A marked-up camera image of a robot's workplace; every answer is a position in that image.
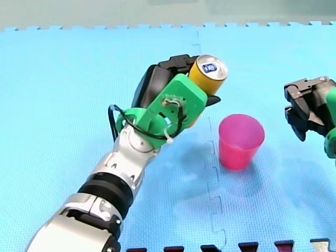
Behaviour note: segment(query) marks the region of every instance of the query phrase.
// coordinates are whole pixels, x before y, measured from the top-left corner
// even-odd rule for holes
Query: blue can label
[[[206,74],[208,72],[214,72],[217,70],[217,67],[215,64],[205,64],[205,65],[202,65],[202,68]]]

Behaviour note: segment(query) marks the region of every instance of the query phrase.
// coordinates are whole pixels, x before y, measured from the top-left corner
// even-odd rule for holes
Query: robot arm
[[[205,107],[220,101],[186,75],[195,59],[180,55],[149,67],[132,107],[109,107],[113,150],[35,234],[26,252],[120,251],[123,220],[141,187],[145,168],[162,145],[192,125]],[[116,120],[115,110],[120,113]]]
[[[325,137],[324,151],[336,159],[336,83],[328,77],[302,79],[285,85],[287,122],[296,136],[305,141],[307,131]]]

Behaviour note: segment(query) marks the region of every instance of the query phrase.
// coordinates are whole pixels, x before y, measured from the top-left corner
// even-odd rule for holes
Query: interlocking foam tile
[[[335,78],[336,27],[207,24],[198,34],[199,53],[217,55],[229,69],[220,108],[205,112],[211,124],[246,113],[266,131],[249,169],[230,173],[217,165],[218,183],[209,193],[218,199],[213,223],[225,230],[223,251],[249,242],[257,242],[259,252],[274,251],[274,242],[293,240],[295,251],[306,252],[313,250],[313,238],[329,238],[335,248],[335,164],[325,156],[321,136],[309,133],[305,143],[295,137],[284,118],[283,86],[306,77]]]
[[[222,102],[148,167],[124,223],[123,251],[183,246],[188,252],[214,244],[235,252],[254,243],[269,252],[284,240],[293,240],[297,252],[313,251],[317,242],[317,251],[334,249],[335,164],[322,137],[310,133],[305,143],[295,137],[283,114],[283,86],[334,77],[335,41],[335,23],[316,22],[6,29],[0,33],[0,251],[23,251],[111,149],[107,107],[127,108],[150,64],[203,53],[229,67]],[[231,113],[254,116],[267,135],[241,173],[225,171],[217,160],[217,127]]]

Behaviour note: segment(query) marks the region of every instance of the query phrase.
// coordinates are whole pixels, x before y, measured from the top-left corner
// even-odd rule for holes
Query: silver robot arm segment
[[[40,228],[26,252],[119,252],[122,223],[157,155],[126,125],[77,193]]]

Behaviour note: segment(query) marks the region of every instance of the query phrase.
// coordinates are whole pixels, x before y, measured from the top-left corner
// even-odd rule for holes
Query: green robot part
[[[130,108],[124,115],[132,118],[141,129],[137,132],[159,149],[170,138],[177,136],[203,112],[207,94],[185,74],[176,75],[147,108]],[[124,117],[118,116],[117,131],[124,126]]]
[[[327,93],[326,101],[332,122],[336,125],[336,88]],[[336,159],[336,128],[329,131],[325,137],[324,151],[329,158]]]

